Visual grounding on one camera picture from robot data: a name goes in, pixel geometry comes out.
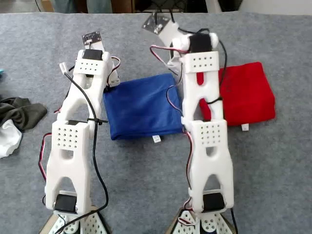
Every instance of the dark green cloth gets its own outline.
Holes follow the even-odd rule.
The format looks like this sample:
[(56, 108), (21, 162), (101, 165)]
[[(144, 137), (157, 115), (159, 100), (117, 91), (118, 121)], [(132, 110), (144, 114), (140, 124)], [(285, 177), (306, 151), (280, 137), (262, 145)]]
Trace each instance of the dark green cloth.
[(0, 126), (11, 119), (23, 131), (32, 129), (47, 114), (40, 103), (31, 104), (28, 98), (11, 97), (0, 101)]

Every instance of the white cloth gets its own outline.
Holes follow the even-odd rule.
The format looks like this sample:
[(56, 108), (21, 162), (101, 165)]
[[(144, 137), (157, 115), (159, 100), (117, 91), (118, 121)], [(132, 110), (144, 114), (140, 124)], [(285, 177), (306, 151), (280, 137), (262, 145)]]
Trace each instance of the white cloth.
[(20, 145), (21, 132), (11, 119), (0, 127), (0, 158), (7, 157)]

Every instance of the white connector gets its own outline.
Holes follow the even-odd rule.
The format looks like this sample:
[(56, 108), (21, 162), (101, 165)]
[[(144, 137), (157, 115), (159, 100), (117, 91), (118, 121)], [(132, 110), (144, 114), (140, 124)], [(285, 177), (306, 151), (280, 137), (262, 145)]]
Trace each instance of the white connector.
[(68, 68), (67, 68), (67, 65), (66, 65), (66, 62), (61, 62), (61, 63), (59, 64), (59, 67), (60, 67), (60, 70), (62, 71), (63, 75), (69, 73)]

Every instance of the white wire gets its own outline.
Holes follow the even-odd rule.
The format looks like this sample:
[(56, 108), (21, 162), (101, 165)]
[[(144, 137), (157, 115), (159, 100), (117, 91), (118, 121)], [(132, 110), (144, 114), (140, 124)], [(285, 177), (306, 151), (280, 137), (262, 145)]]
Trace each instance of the white wire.
[(158, 46), (158, 45), (151, 45), (150, 46), (150, 51), (151, 53), (156, 57), (156, 59), (158, 59), (159, 61), (161, 61), (166, 67), (168, 68), (172, 68), (172, 67), (175, 67), (174, 65), (168, 65), (154, 50), (153, 48), (156, 48), (156, 49), (161, 49), (161, 50), (170, 50), (170, 51), (177, 51), (179, 52), (179, 54), (186, 54), (188, 53), (188, 51), (186, 50), (179, 50), (179, 49), (176, 49), (176, 48), (173, 48), (173, 47), (164, 47), (164, 46)]

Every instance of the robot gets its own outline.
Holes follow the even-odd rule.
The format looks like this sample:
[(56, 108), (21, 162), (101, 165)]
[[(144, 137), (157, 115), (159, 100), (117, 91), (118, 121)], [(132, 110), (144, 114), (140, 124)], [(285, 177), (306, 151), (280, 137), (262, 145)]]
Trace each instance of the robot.
[[(103, 91), (120, 84), (116, 68), (109, 52), (104, 50), (99, 31), (82, 36), (84, 50), (78, 52), (73, 78), (65, 63), (60, 64), (62, 73), (71, 80), (57, 120), (52, 124), (52, 148), (47, 163), (45, 206), (53, 210), (59, 218), (49, 234), (109, 233), (99, 211), (91, 206), (90, 172), (87, 163), (89, 139), (94, 140), (93, 160), (95, 163), (95, 143), (98, 124), (106, 122), (97, 117), (101, 114)], [(87, 104), (88, 120), (75, 121), (71, 116), (75, 110)], [(75, 192), (59, 189), (63, 178), (69, 178)], [(105, 184), (99, 176), (103, 187)]]
[[(234, 183), (227, 122), (223, 118), (219, 93), (219, 55), (218, 51), (214, 51), (219, 39), (209, 29), (198, 32), (181, 29), (172, 12), (171, 18), (154, 13), (145, 21), (143, 28), (158, 35), (165, 45), (152, 45), (151, 52), (170, 70), (181, 74), (184, 95), (181, 122), (193, 146), (187, 166), (190, 198), (167, 233), (234, 233), (221, 215), (234, 205)], [(155, 48), (171, 52), (168, 63), (154, 52)], [(195, 109), (201, 98), (210, 107), (211, 121), (194, 120)], [(205, 184), (212, 175), (218, 179), (220, 189), (205, 190)]]

